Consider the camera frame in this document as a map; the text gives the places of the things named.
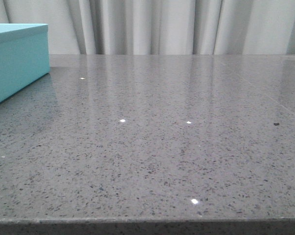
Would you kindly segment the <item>turquoise blue box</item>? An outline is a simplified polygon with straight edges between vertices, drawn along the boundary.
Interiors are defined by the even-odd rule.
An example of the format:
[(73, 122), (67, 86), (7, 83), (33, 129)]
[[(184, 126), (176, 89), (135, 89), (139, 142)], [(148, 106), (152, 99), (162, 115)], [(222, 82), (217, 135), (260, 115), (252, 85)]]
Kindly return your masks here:
[(48, 25), (0, 23), (0, 103), (50, 71)]

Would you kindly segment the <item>grey pleated curtain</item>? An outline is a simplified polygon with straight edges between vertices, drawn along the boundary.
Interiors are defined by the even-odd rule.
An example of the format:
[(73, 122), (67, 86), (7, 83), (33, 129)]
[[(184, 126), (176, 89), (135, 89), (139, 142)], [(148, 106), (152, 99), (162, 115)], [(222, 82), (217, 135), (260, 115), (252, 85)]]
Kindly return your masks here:
[(51, 54), (295, 54), (295, 0), (0, 0)]

